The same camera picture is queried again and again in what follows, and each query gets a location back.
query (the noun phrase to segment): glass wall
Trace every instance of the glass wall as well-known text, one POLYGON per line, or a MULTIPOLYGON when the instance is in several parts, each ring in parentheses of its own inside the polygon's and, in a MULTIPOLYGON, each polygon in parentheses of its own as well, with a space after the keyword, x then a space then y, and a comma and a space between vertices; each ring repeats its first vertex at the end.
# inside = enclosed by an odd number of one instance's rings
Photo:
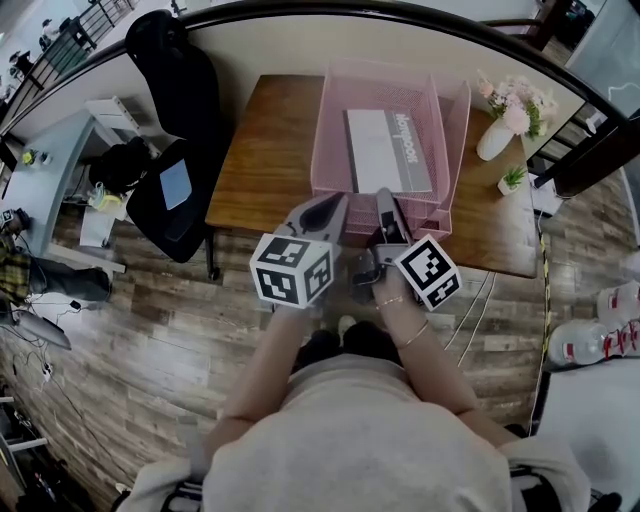
POLYGON ((628 0, 608 0, 567 67, 626 115, 640 108, 640 15, 628 0))

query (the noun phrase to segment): black and white marker cube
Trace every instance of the black and white marker cube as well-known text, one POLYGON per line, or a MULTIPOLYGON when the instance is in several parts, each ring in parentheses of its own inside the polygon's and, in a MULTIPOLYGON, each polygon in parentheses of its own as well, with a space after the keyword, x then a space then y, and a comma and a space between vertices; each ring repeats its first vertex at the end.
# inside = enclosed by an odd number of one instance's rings
POLYGON ((333 244, 265 234, 249 265, 262 300, 303 309, 333 282, 333 244))
POLYGON ((433 311, 460 289, 460 272, 431 235, 398 256, 395 265, 433 311))

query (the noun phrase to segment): white sneaker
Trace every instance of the white sneaker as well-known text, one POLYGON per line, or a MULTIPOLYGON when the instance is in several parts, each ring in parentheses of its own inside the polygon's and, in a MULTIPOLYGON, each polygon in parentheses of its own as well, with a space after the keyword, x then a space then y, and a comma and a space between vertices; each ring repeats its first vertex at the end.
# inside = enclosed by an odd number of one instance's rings
POLYGON ((340 317, 338 321, 338 335, 340 336, 340 346, 344 346, 344 333, 347 332, 351 327, 356 325, 356 319, 349 315, 344 315, 340 317))

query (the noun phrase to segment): yellow plaid cloth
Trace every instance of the yellow plaid cloth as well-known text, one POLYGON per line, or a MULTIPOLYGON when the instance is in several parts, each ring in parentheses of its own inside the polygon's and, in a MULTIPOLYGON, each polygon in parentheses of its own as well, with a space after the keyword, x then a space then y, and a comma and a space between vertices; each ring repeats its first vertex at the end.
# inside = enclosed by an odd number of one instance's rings
POLYGON ((10 235, 0 235, 0 290, 16 305, 29 295, 31 257, 16 251, 10 235))

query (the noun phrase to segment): pink flower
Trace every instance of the pink flower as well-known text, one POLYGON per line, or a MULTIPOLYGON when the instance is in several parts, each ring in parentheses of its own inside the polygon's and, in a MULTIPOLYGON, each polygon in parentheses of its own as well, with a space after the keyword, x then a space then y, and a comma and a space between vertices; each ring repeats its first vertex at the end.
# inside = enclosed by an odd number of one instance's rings
POLYGON ((520 100, 518 95, 515 94, 515 93, 507 94, 507 105, 515 106, 515 107, 522 107, 522 100, 520 100))
POLYGON ((478 90, 485 98, 493 94, 493 85, 491 82, 482 81, 478 84, 478 90))
POLYGON ((516 135, 522 135, 529 131, 531 120, 524 109, 517 105, 510 105, 504 111, 504 123, 516 135))

